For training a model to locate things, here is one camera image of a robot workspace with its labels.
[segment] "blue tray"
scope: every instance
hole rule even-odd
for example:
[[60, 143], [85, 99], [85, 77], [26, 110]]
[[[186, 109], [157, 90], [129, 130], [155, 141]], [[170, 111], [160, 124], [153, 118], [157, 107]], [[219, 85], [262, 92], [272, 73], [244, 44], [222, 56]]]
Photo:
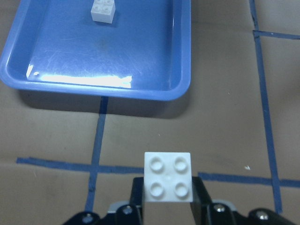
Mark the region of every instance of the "blue tray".
[[22, 0], [0, 59], [16, 89], [172, 100], [190, 84], [190, 0], [115, 0], [112, 24], [93, 0]]

